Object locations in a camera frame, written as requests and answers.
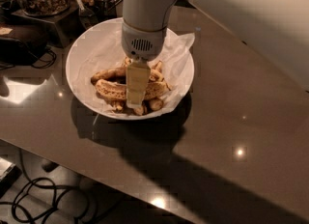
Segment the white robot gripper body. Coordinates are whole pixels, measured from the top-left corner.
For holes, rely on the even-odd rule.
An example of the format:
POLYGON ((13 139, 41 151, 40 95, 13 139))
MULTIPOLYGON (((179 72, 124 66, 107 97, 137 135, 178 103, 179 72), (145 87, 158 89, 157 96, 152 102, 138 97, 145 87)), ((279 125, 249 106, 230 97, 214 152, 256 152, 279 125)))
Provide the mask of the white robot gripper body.
POLYGON ((127 57, 151 61, 162 51, 167 28, 158 31, 143 31, 133 28, 125 21, 122 24, 122 48, 127 57))

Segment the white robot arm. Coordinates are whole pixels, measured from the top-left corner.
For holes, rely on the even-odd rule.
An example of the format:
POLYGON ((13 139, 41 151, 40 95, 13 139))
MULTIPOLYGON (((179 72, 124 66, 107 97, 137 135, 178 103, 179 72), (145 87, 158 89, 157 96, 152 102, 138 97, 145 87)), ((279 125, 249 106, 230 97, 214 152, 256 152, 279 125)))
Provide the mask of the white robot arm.
MULTIPOLYGON (((134 59, 158 56, 177 0, 124 0, 122 47, 134 59)), ((303 89, 309 87, 309 0, 186 0, 303 89)))

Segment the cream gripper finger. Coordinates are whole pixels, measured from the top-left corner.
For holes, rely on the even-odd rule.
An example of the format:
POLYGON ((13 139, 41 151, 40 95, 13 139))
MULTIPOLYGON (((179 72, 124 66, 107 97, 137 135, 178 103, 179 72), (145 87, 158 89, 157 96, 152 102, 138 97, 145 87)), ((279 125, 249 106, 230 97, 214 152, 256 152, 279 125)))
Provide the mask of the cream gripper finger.
POLYGON ((126 69, 126 105, 138 108, 142 105, 151 69, 143 59, 133 59, 126 69))

